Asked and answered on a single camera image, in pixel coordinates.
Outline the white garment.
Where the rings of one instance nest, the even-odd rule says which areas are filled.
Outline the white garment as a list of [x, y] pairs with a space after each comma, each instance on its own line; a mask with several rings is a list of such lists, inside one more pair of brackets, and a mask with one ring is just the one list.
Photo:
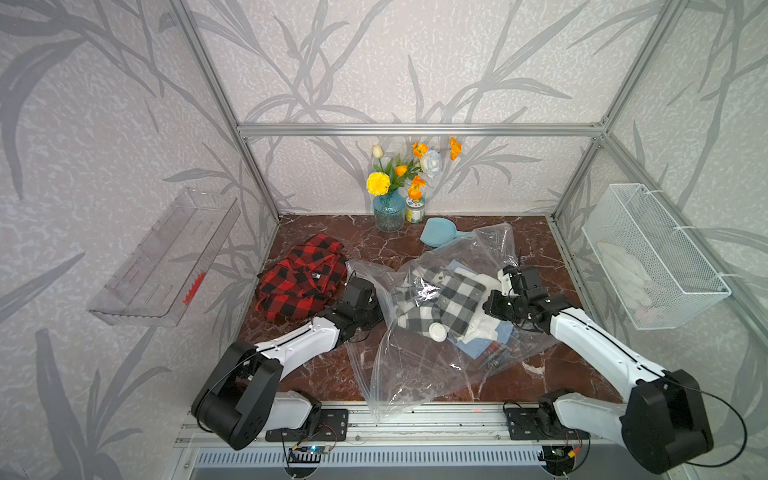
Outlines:
[[496, 341], [498, 339], [497, 328], [501, 324], [501, 321], [486, 314], [483, 309], [483, 304], [487, 302], [492, 291], [501, 290], [501, 283], [495, 277], [485, 274], [476, 274], [464, 267], [457, 267], [455, 272], [464, 275], [485, 287], [470, 319], [469, 326], [465, 333], [458, 338], [458, 341], [465, 344], [476, 339]]

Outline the red black plaid shirt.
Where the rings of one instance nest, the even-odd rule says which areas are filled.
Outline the red black plaid shirt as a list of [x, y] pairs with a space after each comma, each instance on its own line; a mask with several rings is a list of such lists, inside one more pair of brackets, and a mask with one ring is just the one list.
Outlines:
[[261, 275], [256, 307], [268, 319], [309, 318], [332, 299], [346, 272], [344, 245], [325, 234], [314, 235]]

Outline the grey white plaid shirt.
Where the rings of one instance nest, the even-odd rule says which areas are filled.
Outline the grey white plaid shirt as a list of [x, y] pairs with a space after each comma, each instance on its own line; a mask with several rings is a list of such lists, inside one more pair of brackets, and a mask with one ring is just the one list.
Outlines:
[[444, 268], [410, 268], [394, 292], [395, 323], [431, 339], [428, 327], [439, 322], [448, 329], [447, 340], [457, 339], [467, 330], [484, 290], [482, 284]]

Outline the clear plastic vacuum bag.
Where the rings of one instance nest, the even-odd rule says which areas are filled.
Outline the clear plastic vacuum bag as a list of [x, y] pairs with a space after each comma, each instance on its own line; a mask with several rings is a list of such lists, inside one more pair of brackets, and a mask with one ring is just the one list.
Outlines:
[[[500, 223], [477, 228], [465, 237], [406, 262], [397, 270], [362, 260], [348, 262], [352, 276], [357, 275], [374, 285], [384, 315], [383, 322], [374, 328], [371, 336], [347, 348], [361, 394], [376, 419], [392, 418], [410, 407], [448, 396], [508, 369], [497, 372], [479, 369], [475, 360], [450, 341], [452, 338], [438, 343], [398, 327], [394, 292], [410, 268], [448, 270], [451, 261], [497, 278], [505, 266], [516, 265], [514, 250], [512, 226]], [[530, 325], [510, 324], [514, 330], [505, 344], [518, 346], [526, 356], [514, 365], [556, 343], [553, 337], [536, 332]]]

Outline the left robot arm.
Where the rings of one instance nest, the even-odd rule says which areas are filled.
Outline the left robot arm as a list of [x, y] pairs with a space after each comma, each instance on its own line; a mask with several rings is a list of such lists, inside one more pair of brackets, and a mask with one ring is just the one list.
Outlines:
[[233, 450], [263, 431], [287, 430], [303, 439], [319, 433], [322, 403], [312, 395], [281, 392], [281, 381], [313, 358], [370, 330], [384, 319], [379, 302], [339, 301], [301, 327], [272, 341], [231, 344], [192, 403], [198, 426]]

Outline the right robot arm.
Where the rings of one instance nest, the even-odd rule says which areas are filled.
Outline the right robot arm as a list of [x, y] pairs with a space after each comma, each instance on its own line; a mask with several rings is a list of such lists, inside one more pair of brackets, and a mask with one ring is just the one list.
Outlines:
[[485, 313], [525, 323], [569, 346], [620, 394], [620, 403], [561, 389], [542, 396], [536, 423], [546, 435], [579, 430], [624, 447], [646, 471], [662, 474], [710, 452], [714, 439], [697, 381], [631, 350], [561, 296], [505, 297], [492, 291]]

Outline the tartan plaid folded garment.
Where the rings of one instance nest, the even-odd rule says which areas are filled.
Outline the tartan plaid folded garment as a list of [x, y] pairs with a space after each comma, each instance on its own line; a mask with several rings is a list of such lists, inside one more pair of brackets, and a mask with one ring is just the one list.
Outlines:
[[524, 360], [525, 351], [518, 346], [492, 342], [475, 360], [475, 366], [488, 371], [503, 371]]

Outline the light blue folded garment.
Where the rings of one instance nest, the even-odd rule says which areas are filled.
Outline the light blue folded garment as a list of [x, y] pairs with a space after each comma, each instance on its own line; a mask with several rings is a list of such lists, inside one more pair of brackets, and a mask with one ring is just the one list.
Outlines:
[[[451, 272], [453, 272], [453, 273], [456, 273], [456, 272], [455, 272], [455, 269], [456, 269], [457, 267], [464, 267], [464, 268], [466, 268], [466, 269], [470, 270], [470, 269], [469, 269], [469, 268], [467, 268], [465, 265], [463, 265], [463, 264], [461, 264], [461, 263], [459, 263], [459, 262], [457, 262], [457, 261], [451, 261], [451, 262], [449, 263], [449, 265], [448, 265], [448, 270], [449, 270], [449, 271], [451, 271]], [[457, 348], [459, 348], [459, 349], [460, 349], [460, 350], [461, 350], [463, 353], [465, 353], [465, 354], [467, 354], [468, 356], [470, 356], [470, 357], [471, 357], [473, 360], [476, 360], [476, 359], [477, 359], [477, 358], [480, 356], [480, 354], [481, 354], [481, 353], [482, 353], [482, 352], [483, 352], [483, 351], [484, 351], [484, 350], [485, 350], [485, 349], [486, 349], [486, 348], [487, 348], [487, 347], [488, 347], [488, 346], [489, 346], [489, 345], [490, 345], [492, 342], [498, 342], [498, 343], [502, 343], [502, 344], [505, 344], [505, 343], [506, 343], [506, 342], [507, 342], [507, 341], [510, 339], [510, 337], [511, 337], [511, 334], [513, 333], [513, 330], [514, 330], [514, 327], [513, 327], [513, 326], [512, 326], [510, 323], [508, 323], [508, 322], [502, 322], [502, 321], [501, 321], [501, 324], [500, 324], [500, 325], [499, 325], [499, 327], [497, 328], [498, 339], [497, 339], [496, 341], [491, 341], [491, 340], [480, 340], [480, 339], [476, 339], [476, 340], [472, 340], [472, 341], [471, 341], [471, 342], [469, 342], [468, 344], [465, 344], [465, 343], [463, 343], [463, 342], [461, 342], [461, 341], [458, 341], [458, 338], [459, 338], [460, 336], [459, 336], [457, 339], [450, 339], [450, 341], [451, 341], [451, 342], [452, 342], [452, 343], [453, 343], [453, 344], [454, 344], [454, 345], [455, 345]]]

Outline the white cloth in basket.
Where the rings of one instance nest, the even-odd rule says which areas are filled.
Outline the white cloth in basket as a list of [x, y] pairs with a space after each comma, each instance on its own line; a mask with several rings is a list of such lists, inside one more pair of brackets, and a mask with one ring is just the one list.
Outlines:
[[609, 276], [631, 317], [639, 325], [649, 326], [660, 317], [661, 310], [654, 306], [649, 295], [653, 282], [642, 263], [623, 247], [599, 241], [598, 252]]

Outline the light blue plastic scoop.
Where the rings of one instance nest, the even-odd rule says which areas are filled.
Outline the light blue plastic scoop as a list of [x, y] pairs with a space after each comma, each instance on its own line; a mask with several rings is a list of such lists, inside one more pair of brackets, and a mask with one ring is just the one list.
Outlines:
[[446, 218], [429, 218], [422, 230], [420, 241], [431, 248], [440, 248], [458, 238], [468, 235], [459, 231], [454, 222]]

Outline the artificial flower bouquet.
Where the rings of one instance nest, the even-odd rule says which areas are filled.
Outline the artificial flower bouquet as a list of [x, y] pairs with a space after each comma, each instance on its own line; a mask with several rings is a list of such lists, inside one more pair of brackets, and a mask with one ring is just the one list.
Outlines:
[[409, 159], [397, 155], [386, 160], [384, 149], [379, 144], [372, 147], [371, 153], [374, 166], [366, 180], [366, 189], [376, 199], [405, 188], [408, 199], [421, 200], [427, 185], [426, 179], [435, 178], [442, 169], [441, 151], [425, 143], [413, 143], [412, 157]]

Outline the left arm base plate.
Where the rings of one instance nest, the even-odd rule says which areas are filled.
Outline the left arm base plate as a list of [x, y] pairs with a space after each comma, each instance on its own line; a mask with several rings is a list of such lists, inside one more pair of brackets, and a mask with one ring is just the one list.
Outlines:
[[298, 429], [267, 431], [267, 442], [345, 441], [349, 427], [348, 409], [322, 408]]

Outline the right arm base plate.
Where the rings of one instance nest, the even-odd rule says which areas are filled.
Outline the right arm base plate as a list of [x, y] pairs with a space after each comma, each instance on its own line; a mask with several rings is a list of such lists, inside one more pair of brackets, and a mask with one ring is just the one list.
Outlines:
[[542, 427], [535, 407], [504, 406], [508, 434], [516, 441], [559, 441], [580, 444], [590, 439], [590, 434], [581, 430], [566, 429], [559, 423]]

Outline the aluminium frame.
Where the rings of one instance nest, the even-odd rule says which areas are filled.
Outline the aluminium frame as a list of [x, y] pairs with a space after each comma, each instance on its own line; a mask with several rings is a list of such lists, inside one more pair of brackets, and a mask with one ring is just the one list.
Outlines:
[[[274, 213], [368, 212], [370, 147], [447, 152], [436, 213], [544, 213], [597, 320], [689, 371], [699, 479], [767, 475], [763, 1], [188, 1], [224, 126]], [[655, 193], [731, 296], [638, 330], [582, 227], [611, 184]]]

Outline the clear acrylic wall shelf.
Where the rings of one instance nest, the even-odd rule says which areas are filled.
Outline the clear acrylic wall shelf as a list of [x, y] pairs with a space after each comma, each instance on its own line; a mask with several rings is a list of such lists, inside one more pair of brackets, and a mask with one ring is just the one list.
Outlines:
[[113, 326], [178, 325], [240, 214], [234, 195], [183, 188], [87, 311]]

